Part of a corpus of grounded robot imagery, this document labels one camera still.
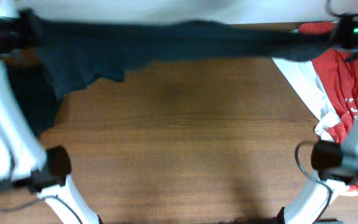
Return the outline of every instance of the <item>wooden surface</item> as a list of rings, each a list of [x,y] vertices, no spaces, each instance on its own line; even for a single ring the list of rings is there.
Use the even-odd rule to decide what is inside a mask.
[[[67,148],[104,223],[217,223],[273,217],[296,197],[306,179],[293,151],[317,140],[317,122],[270,59],[155,63],[70,94],[40,141]],[[0,205],[33,198],[14,192]],[[358,223],[358,197],[324,217]],[[40,203],[0,223],[60,220]]]

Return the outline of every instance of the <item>red cloth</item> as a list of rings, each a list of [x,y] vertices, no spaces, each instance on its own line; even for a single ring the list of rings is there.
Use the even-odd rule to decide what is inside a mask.
[[[299,31],[306,34],[321,34],[331,31],[335,24],[318,22],[303,24]],[[350,54],[329,49],[312,60],[314,69],[326,90],[327,96],[341,118],[341,123],[326,131],[336,143],[342,143],[352,129],[358,116],[358,60],[345,63]],[[358,183],[349,191],[357,191]]]

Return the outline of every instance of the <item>wire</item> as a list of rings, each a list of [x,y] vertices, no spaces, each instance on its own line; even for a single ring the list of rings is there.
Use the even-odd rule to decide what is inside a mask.
[[[331,7],[331,1],[332,1],[332,0],[327,0],[327,1],[326,1],[326,11],[327,11],[328,14],[330,14],[331,16],[338,17],[338,18],[341,18],[341,19],[347,19],[347,18],[357,17],[357,16],[358,16],[358,13],[353,13],[353,14],[348,14],[348,13],[337,14],[336,12],[334,12],[333,8]]]
[[[22,209],[28,208],[32,205],[35,205],[36,203],[43,202],[46,199],[55,199],[55,200],[59,201],[62,205],[64,205],[67,209],[69,209],[69,211],[71,211],[71,213],[78,220],[79,224],[83,224],[80,217],[77,215],[77,213],[66,202],[64,202],[61,198],[59,198],[57,195],[55,195],[55,196],[49,195],[49,196],[45,196],[42,198],[38,198],[36,200],[33,200],[31,202],[28,202],[28,203],[25,203],[25,204],[22,204],[17,207],[13,207],[13,208],[0,208],[0,212],[4,212],[4,213],[17,212],[19,210],[22,210]]]
[[[327,202],[326,202],[326,205],[324,206],[324,208],[322,209],[322,211],[320,212],[320,214],[317,216],[316,220],[313,222],[313,223],[317,223],[318,220],[321,218],[321,216],[323,215],[323,213],[327,210],[328,206],[329,206],[329,203],[333,197],[333,190],[328,186],[326,185],[324,182],[322,182],[321,180],[317,179],[316,177],[313,177],[311,174],[309,174],[305,168],[302,166],[300,160],[299,160],[299,150],[300,150],[300,147],[305,145],[305,144],[311,144],[313,145],[314,143],[313,142],[309,142],[309,141],[304,141],[304,142],[301,142],[299,143],[299,145],[296,146],[296,149],[295,149],[295,160],[296,160],[296,164],[298,165],[299,167],[299,170],[301,170],[301,172],[311,181],[317,183],[317,184],[321,184],[323,187],[325,187],[327,189],[327,192],[328,192],[328,196],[327,196]]]

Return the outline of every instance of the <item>red and white garment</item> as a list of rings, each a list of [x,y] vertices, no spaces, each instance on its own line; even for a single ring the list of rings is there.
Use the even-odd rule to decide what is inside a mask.
[[[331,22],[303,24],[299,32],[320,34],[332,30],[334,26]],[[315,133],[321,139],[337,143],[345,140],[358,118],[358,60],[345,63],[349,56],[330,49],[306,63],[273,59],[303,102],[320,120]],[[358,195],[358,183],[345,195]]]

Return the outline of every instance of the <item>black cable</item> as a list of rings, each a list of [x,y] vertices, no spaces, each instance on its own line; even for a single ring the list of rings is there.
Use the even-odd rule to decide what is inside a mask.
[[[326,202],[326,205],[324,206],[324,208],[322,209],[322,211],[320,212],[320,214],[318,215],[318,217],[316,218],[316,220],[313,222],[313,223],[317,223],[318,220],[321,218],[321,216],[323,215],[323,213],[327,210],[328,206],[329,206],[329,203],[333,197],[333,190],[328,186],[326,185],[324,182],[322,182],[321,180],[313,177],[311,174],[309,174],[305,168],[302,166],[300,160],[299,160],[299,150],[300,150],[300,147],[305,145],[305,144],[311,144],[311,145],[314,145],[313,142],[309,142],[309,141],[305,141],[305,142],[301,142],[299,143],[299,145],[296,146],[296,149],[295,149],[295,160],[296,160],[296,164],[298,165],[299,167],[299,170],[301,170],[301,172],[311,181],[317,183],[317,184],[321,184],[322,186],[324,186],[326,189],[327,189],[327,192],[328,192],[328,196],[327,196],[327,202]]]
[[[33,200],[31,202],[28,202],[28,203],[25,203],[23,205],[19,205],[17,207],[13,207],[13,208],[0,208],[0,212],[4,212],[4,213],[17,212],[19,210],[22,210],[22,209],[25,209],[25,208],[30,207],[32,205],[35,205],[36,203],[43,202],[46,199],[55,199],[55,200],[59,201],[62,205],[64,205],[67,209],[69,209],[69,211],[71,211],[71,213],[78,220],[79,224],[83,224],[81,219],[80,219],[80,217],[77,215],[77,213],[66,202],[64,202],[62,199],[57,197],[57,195],[55,195],[55,196],[50,195],[50,196],[45,196],[45,197],[42,197],[42,198],[38,198],[37,200]]]
[[[334,12],[334,10],[333,10],[332,7],[331,7],[331,0],[327,0],[327,1],[326,1],[326,11],[327,11],[328,14],[330,14],[331,16],[338,17],[338,18],[341,18],[341,19],[346,19],[346,18],[351,18],[351,17],[357,17],[357,16],[358,16],[358,13],[353,13],[353,14],[347,14],[347,13],[337,14],[336,12]]]

